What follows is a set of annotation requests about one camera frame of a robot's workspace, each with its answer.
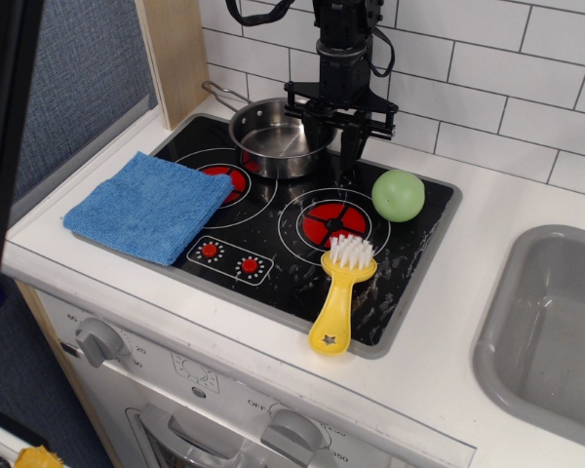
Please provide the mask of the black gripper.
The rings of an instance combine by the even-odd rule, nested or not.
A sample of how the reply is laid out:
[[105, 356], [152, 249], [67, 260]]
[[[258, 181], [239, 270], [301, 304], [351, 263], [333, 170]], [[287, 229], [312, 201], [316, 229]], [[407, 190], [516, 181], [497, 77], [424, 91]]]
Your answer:
[[399, 107], [371, 90], [371, 76], [379, 74], [371, 62], [371, 46], [319, 46], [317, 53], [319, 80], [286, 83], [286, 112], [301, 118], [308, 152], [328, 147], [336, 136], [335, 128], [343, 129], [340, 168], [352, 169], [368, 136], [394, 136], [394, 117]]

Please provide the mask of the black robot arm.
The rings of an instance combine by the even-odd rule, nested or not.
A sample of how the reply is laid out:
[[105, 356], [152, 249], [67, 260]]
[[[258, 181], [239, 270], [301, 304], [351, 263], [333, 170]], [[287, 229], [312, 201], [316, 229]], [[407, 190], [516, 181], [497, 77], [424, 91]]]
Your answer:
[[372, 63], [373, 39], [389, 41], [377, 28], [382, 5], [381, 1], [315, 1], [319, 81], [285, 85], [287, 113], [301, 119], [309, 140], [324, 130], [341, 130], [342, 173], [354, 169], [368, 137], [394, 135], [398, 105], [371, 90], [372, 75], [389, 75], [395, 61], [390, 58], [383, 72]]

